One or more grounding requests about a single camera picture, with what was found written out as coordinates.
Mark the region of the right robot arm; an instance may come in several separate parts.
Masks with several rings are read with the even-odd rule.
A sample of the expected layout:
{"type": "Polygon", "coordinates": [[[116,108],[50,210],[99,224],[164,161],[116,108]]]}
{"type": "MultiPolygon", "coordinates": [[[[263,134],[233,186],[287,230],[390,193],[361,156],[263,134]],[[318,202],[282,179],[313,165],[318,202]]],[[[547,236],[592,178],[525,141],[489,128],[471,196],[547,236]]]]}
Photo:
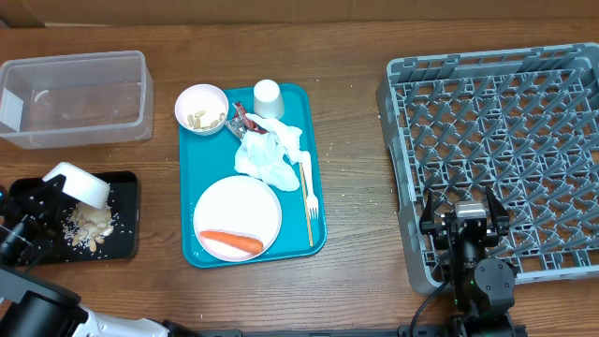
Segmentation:
{"type": "Polygon", "coordinates": [[[427,195],[420,216],[419,230],[433,238],[433,247],[448,252],[448,267],[441,286],[420,305],[409,327],[416,335],[416,323],[428,303],[446,286],[452,286],[459,315],[441,326],[428,326],[438,336],[517,337],[526,330],[517,329],[509,315],[515,304],[517,269],[510,263],[487,255],[509,232],[510,217],[490,187],[485,188],[486,203],[460,201],[453,212],[435,216],[433,193],[427,195]]]}

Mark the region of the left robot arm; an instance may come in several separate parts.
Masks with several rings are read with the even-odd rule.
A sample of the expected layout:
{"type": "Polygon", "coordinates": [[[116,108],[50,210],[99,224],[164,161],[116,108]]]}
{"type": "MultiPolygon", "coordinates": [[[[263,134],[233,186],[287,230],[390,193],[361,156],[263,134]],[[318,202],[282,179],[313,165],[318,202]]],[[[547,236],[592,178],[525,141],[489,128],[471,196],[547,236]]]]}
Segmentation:
{"type": "Polygon", "coordinates": [[[1,318],[9,337],[184,337],[197,333],[174,322],[124,319],[98,314],[61,286],[18,271],[17,264],[36,239],[51,241],[59,225],[68,178],[59,174],[41,186],[12,196],[1,190],[1,298],[10,305],[1,318]]]}

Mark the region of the pink bowl with peanuts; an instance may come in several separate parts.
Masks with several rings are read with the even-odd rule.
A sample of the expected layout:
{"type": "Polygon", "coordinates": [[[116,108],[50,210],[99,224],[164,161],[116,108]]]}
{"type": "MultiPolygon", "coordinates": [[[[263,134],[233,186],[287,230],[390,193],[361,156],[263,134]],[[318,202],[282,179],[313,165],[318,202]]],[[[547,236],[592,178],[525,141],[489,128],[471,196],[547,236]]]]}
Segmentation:
{"type": "Polygon", "coordinates": [[[227,120],[229,101],[226,94],[211,84],[196,84],[177,98],[174,113],[180,126],[200,136],[220,131],[227,120]]]}

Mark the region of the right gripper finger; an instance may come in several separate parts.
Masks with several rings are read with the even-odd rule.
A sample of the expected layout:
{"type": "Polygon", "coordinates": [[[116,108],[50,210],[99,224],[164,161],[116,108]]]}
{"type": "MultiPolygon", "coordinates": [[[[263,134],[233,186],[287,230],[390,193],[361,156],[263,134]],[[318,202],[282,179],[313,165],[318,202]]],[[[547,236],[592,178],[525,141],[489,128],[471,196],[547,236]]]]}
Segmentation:
{"type": "Polygon", "coordinates": [[[419,231],[422,235],[438,236],[442,225],[435,219],[435,212],[442,204],[442,201],[436,197],[434,192],[427,190],[426,205],[419,219],[419,231]]]}
{"type": "Polygon", "coordinates": [[[498,236],[507,236],[509,233],[509,213],[495,194],[490,185],[485,188],[489,215],[493,228],[498,236]]]}

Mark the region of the rice and peanut pile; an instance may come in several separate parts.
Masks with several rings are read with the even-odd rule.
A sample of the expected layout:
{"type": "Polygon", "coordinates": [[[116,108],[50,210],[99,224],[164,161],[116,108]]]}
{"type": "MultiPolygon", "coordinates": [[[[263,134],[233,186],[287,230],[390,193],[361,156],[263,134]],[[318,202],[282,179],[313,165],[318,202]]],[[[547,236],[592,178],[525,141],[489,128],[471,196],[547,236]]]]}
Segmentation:
{"type": "Polygon", "coordinates": [[[94,253],[114,230],[111,208],[104,204],[95,208],[79,202],[63,226],[66,242],[76,248],[94,253]]]}

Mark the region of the large white tissue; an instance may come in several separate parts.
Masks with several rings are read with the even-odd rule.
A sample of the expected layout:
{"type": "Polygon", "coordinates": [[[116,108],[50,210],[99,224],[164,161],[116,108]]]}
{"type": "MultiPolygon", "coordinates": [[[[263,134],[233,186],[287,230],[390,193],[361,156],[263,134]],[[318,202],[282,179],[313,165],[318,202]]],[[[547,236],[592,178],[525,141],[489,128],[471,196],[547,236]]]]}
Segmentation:
{"type": "Polygon", "coordinates": [[[293,169],[298,162],[291,158],[276,135],[247,131],[235,154],[234,169],[281,191],[293,192],[300,188],[300,180],[293,169]]]}

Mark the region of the red snack wrapper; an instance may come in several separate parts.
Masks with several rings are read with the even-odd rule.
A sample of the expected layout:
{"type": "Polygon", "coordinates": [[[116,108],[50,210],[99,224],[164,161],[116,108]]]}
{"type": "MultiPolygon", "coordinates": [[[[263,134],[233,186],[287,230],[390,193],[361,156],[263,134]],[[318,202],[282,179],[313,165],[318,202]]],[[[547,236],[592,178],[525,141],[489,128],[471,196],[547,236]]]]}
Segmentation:
{"type": "Polygon", "coordinates": [[[238,139],[242,139],[247,132],[266,134],[267,130],[259,126],[248,117],[248,113],[241,102],[233,103],[234,116],[225,122],[226,128],[238,139]]]}

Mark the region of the orange carrot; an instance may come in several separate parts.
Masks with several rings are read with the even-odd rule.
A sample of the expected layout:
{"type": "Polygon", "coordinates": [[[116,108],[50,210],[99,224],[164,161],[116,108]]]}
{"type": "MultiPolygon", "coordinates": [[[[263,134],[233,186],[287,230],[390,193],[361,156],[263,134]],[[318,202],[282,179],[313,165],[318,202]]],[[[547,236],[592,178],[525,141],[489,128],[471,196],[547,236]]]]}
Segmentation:
{"type": "Polygon", "coordinates": [[[264,250],[264,245],[260,240],[233,233],[205,230],[200,233],[200,236],[204,239],[217,241],[253,255],[257,255],[264,250]]]}

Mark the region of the white bowl with rice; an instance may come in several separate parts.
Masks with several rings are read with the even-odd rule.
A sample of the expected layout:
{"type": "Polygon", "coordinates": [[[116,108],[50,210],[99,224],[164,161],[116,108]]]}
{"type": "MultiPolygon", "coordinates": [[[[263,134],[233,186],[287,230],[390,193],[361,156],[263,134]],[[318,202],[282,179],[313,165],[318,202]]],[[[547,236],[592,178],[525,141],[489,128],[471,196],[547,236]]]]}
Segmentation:
{"type": "Polygon", "coordinates": [[[66,178],[62,192],[96,209],[103,209],[110,193],[110,185],[95,175],[70,163],[61,162],[42,178],[43,182],[63,175],[66,178]]]}

